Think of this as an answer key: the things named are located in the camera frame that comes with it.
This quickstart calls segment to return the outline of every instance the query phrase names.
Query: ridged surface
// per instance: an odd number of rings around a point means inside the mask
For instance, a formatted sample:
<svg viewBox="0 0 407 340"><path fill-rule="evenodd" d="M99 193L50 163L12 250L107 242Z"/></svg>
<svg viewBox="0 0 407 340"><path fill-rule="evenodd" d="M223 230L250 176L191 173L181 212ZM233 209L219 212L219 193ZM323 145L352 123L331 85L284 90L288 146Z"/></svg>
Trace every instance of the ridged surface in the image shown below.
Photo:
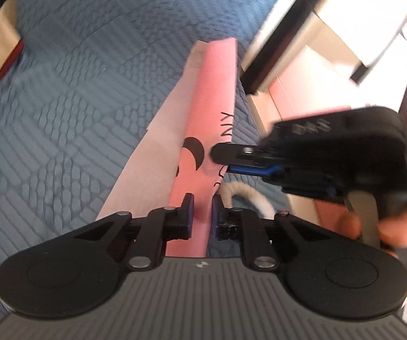
<svg viewBox="0 0 407 340"><path fill-rule="evenodd" d="M25 50L0 83L0 264L93 221L195 41L236 37L242 58L275 1L18 0ZM238 83L233 141L258 136ZM282 205L279 188L242 179Z"/></svg>
<svg viewBox="0 0 407 340"><path fill-rule="evenodd" d="M270 273L241 259L166 258L130 274L99 308L72 319L29 320L11 314L0 340L224 339L406 340L396 316L354 323L327 319L296 303Z"/></svg>

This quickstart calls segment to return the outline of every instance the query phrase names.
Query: screw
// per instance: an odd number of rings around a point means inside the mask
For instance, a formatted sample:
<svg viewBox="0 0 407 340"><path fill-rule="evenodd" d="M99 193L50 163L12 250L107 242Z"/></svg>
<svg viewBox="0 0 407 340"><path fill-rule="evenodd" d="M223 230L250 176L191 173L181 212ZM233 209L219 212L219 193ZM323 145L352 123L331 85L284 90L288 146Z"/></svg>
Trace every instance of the screw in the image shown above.
<svg viewBox="0 0 407 340"><path fill-rule="evenodd" d="M260 256L254 260L254 264L258 268L273 268L276 265L276 260L273 257Z"/></svg>
<svg viewBox="0 0 407 340"><path fill-rule="evenodd" d="M128 263L134 268L146 268L150 266L151 260L149 257L135 256Z"/></svg>

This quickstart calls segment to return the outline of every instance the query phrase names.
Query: quilted fabric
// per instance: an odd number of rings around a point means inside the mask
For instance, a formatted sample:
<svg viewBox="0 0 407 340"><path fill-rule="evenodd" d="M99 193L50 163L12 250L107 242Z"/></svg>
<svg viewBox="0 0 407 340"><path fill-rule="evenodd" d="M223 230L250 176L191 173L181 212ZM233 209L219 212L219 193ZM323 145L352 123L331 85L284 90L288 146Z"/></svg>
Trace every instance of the quilted fabric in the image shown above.
<svg viewBox="0 0 407 340"><path fill-rule="evenodd" d="M18 0L26 49L0 83L0 264L92 222L194 42L236 37L243 57L275 1ZM233 141L258 137L238 84ZM282 207L279 189L241 179Z"/></svg>

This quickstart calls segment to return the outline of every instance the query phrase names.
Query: bed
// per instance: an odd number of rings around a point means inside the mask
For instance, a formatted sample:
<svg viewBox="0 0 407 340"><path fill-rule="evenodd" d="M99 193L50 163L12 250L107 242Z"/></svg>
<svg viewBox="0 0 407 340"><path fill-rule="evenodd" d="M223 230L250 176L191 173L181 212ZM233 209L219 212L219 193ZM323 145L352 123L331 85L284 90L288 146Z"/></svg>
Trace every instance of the bed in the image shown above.
<svg viewBox="0 0 407 340"><path fill-rule="evenodd" d="M194 42L232 36L242 58L275 1L18 0L25 49L0 82L0 264L94 221ZM258 138L238 83L232 141ZM279 188L235 179L284 207ZM208 254L237 247L210 240Z"/></svg>

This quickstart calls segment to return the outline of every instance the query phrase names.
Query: blue quilted blanket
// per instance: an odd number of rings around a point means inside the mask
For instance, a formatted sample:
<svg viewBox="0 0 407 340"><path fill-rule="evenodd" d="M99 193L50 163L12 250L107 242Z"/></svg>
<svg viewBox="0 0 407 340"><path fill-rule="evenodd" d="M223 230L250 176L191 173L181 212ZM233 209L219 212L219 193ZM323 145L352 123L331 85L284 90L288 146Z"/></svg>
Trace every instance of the blue quilted blanket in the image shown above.
<svg viewBox="0 0 407 340"><path fill-rule="evenodd" d="M194 42L232 36L242 58L275 1L18 0L25 50L0 83L0 264L92 222ZM258 136L238 84L233 141ZM282 207L277 188L237 178Z"/></svg>

